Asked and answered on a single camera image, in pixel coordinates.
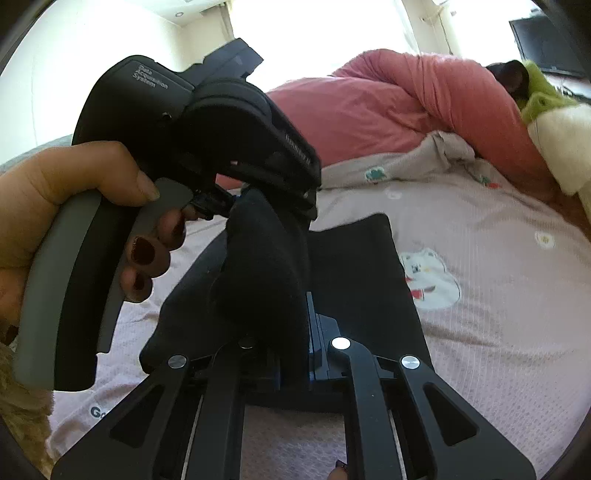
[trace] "bed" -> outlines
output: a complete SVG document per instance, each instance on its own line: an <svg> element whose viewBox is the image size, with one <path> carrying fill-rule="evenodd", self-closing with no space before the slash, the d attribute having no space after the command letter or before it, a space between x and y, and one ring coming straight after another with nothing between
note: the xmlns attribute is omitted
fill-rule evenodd
<svg viewBox="0 0 591 480"><path fill-rule="evenodd" d="M436 372L543 478L591 408L591 244L512 99L474 62L385 50L269 95L323 161L312 230L388 215ZM55 394L55 457L145 378L162 303L223 228L191 223L152 296L124 305L94 387ZM345 456L338 416L246 412L245 479L323 480Z"/></svg>
<svg viewBox="0 0 591 480"><path fill-rule="evenodd" d="M436 372L542 478L591 407L591 245L581 230L520 193L461 137L441 131L408 154L325 167L318 206L317 231L388 215ZM224 224L189 225L150 299L124 306L95 386L56 393L54 455L143 380L138 353L163 301ZM342 419L250 407L242 457L245 479L324 480L346 457Z"/></svg>

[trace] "black monitor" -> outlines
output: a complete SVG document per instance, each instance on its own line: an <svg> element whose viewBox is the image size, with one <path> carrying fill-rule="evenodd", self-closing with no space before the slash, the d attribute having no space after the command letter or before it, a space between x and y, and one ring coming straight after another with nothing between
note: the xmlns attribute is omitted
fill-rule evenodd
<svg viewBox="0 0 591 480"><path fill-rule="evenodd" d="M545 15L509 22L521 58L534 61L543 72L586 77L579 59Z"/></svg>

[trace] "pink comforter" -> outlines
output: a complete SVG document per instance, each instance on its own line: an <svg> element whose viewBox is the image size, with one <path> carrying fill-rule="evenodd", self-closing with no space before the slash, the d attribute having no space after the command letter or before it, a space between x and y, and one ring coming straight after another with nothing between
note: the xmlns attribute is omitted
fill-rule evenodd
<svg viewBox="0 0 591 480"><path fill-rule="evenodd" d="M372 50L329 77L288 82L268 95L316 149L323 167L407 153L431 131L455 132L520 191L591 238L578 197L561 193L513 98L474 61Z"/></svg>

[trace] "mattress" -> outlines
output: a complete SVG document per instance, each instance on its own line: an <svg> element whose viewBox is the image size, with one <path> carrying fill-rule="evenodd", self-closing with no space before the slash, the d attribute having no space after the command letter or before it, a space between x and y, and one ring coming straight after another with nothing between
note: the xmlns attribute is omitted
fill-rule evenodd
<svg viewBox="0 0 591 480"><path fill-rule="evenodd" d="M591 245L584 235L515 190L460 137L441 132L409 154L325 168L318 207L317 231L388 215L434 369L541 478L591 407ZM187 226L152 296L124 305L94 387L56 393L55 456L145 378L138 354L160 306L224 224L214 218ZM243 480L325 480L336 459L346 461L335 415L248 407L242 446Z"/></svg>

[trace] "white pillow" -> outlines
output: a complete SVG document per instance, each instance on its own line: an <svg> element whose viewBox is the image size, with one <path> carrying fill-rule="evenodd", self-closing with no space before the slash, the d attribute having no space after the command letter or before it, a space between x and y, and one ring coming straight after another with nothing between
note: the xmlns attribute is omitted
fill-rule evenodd
<svg viewBox="0 0 591 480"><path fill-rule="evenodd" d="M542 113L527 130L562 191L579 194L591 221L591 106Z"/></svg>

